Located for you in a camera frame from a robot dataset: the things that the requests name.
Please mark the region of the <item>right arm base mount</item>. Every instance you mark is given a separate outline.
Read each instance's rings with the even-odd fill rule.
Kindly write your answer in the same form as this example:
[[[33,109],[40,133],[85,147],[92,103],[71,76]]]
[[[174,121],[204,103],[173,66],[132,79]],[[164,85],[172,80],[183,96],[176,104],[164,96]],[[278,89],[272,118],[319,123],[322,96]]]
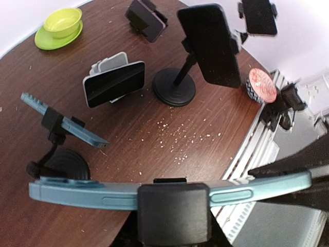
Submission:
[[[259,120],[274,132],[278,125],[288,131],[293,126],[295,113],[307,108],[307,103],[298,94],[297,83],[289,83],[281,90],[277,88],[277,97],[273,103],[266,103]]]

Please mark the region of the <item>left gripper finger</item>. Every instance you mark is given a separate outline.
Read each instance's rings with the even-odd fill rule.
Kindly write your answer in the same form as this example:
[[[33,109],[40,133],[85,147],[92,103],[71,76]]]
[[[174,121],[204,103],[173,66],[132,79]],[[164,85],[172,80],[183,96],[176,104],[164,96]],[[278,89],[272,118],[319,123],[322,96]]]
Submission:
[[[310,171],[326,165],[328,165],[328,140],[316,140],[295,154],[251,169],[248,174],[255,178],[269,178]]]

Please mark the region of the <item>teal phone front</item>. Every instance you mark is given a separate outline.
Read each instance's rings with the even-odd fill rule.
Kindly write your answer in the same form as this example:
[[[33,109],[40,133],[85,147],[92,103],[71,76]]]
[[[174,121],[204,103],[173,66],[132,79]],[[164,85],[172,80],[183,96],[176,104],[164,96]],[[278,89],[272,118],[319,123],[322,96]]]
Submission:
[[[309,171],[279,177],[252,177],[200,183],[167,180],[163,183],[102,183],[92,180],[41,177],[29,184],[30,198],[66,206],[137,210],[140,206],[169,204],[217,207],[286,195],[312,184]]]

